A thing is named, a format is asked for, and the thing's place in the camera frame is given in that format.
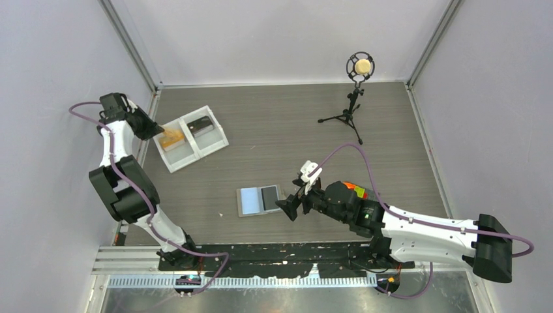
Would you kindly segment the gold credit card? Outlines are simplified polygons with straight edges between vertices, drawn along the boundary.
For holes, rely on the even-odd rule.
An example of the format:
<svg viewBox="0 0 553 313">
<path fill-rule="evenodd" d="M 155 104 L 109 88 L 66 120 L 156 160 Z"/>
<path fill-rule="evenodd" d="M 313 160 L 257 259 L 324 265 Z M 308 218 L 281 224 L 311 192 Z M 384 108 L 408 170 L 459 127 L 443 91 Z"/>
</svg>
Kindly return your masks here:
<svg viewBox="0 0 553 313">
<path fill-rule="evenodd" d="M 179 128 L 179 125 L 171 126 L 169 123 L 162 125 L 163 132 L 160 134 L 163 138 L 168 140 L 180 140 L 183 137 L 183 133 Z"/>
</svg>

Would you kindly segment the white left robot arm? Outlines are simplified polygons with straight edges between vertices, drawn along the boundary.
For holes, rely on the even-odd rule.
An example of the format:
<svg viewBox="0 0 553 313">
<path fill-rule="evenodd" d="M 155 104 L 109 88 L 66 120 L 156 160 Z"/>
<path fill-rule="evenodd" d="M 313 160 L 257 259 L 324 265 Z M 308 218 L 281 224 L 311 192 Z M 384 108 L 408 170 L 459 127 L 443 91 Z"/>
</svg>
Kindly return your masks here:
<svg viewBox="0 0 553 313">
<path fill-rule="evenodd" d="M 132 153 L 132 141 L 150 140 L 164 129 L 122 93 L 99 99 L 103 110 L 98 131 L 104 140 L 100 166 L 89 180 L 116 221 L 145 230 L 159 244 L 161 260 L 185 270 L 194 269 L 200 253 L 194 241 L 160 208 L 160 196 Z"/>
</svg>

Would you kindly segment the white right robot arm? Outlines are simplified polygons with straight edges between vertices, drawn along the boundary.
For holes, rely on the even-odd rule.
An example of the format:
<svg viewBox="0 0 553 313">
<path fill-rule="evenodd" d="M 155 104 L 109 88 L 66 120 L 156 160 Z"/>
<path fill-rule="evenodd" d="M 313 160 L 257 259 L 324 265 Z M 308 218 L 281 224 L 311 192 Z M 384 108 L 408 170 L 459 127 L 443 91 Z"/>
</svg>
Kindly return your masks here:
<svg viewBox="0 0 553 313">
<path fill-rule="evenodd" d="M 374 263 L 427 261 L 467 267 L 478 277 L 499 283 L 512 281 L 513 241 L 501 222 L 481 214 L 477 220 L 453 220 L 420 215 L 397 207 L 382 207 L 371 189 L 336 181 L 322 189 L 316 183 L 308 192 L 306 183 L 295 179 L 299 190 L 277 200 L 290 220 L 317 211 L 348 225 L 350 231 L 370 240 Z"/>
</svg>

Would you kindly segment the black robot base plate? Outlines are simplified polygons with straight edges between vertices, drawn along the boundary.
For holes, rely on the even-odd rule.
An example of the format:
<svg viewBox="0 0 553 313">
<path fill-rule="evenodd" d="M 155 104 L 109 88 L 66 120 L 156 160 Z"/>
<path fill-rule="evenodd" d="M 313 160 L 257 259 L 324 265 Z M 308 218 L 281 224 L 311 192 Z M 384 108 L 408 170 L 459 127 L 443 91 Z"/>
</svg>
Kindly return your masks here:
<svg viewBox="0 0 553 313">
<path fill-rule="evenodd" d="M 264 243 L 197 246 L 200 256 L 175 251 L 156 253 L 160 271 L 195 271 L 219 278 L 297 278 L 317 269 L 324 278 L 362 277 L 412 269 L 412 261 L 398 263 L 374 252 L 368 243 Z"/>
</svg>

